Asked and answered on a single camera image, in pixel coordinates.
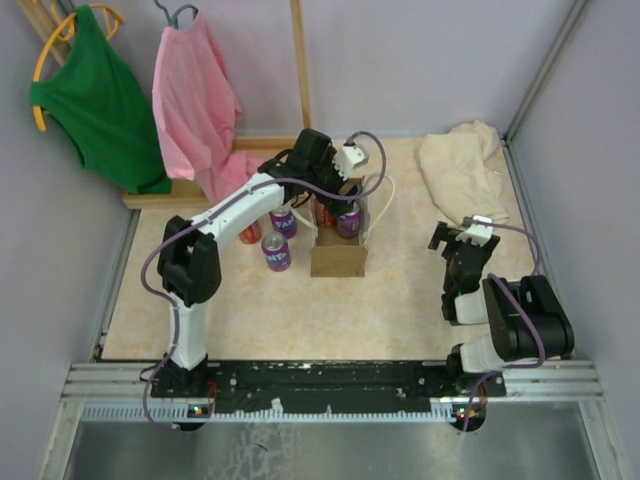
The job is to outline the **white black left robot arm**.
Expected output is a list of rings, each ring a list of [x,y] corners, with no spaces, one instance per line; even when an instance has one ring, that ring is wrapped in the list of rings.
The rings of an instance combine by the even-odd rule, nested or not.
[[[357,137],[337,148],[330,137],[306,128],[293,147],[262,163],[218,205],[167,223],[157,270],[173,317],[167,353],[177,367],[172,383],[184,395],[197,396],[208,384],[200,364],[207,358],[207,303],[222,282],[220,252],[254,221],[303,193],[316,195],[334,217],[347,213],[363,197],[349,176],[368,162]]]

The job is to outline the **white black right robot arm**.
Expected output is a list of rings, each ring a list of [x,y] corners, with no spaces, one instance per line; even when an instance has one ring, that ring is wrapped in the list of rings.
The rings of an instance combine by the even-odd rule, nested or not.
[[[443,246],[445,260],[441,312],[454,326],[486,325],[484,336],[452,348],[447,384],[461,396],[481,394],[488,380],[511,368],[538,368],[565,357],[575,346],[573,327],[546,276],[535,262],[531,274],[508,280],[484,272],[500,243],[495,229],[530,232],[496,224],[482,216],[465,217],[461,228],[438,222],[428,248]]]

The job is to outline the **red soda can front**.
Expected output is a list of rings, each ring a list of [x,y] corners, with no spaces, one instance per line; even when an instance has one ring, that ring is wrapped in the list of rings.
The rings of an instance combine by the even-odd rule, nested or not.
[[[239,238],[244,244],[251,245],[258,243],[262,238],[262,228],[260,223],[256,221],[246,227],[240,232]]]

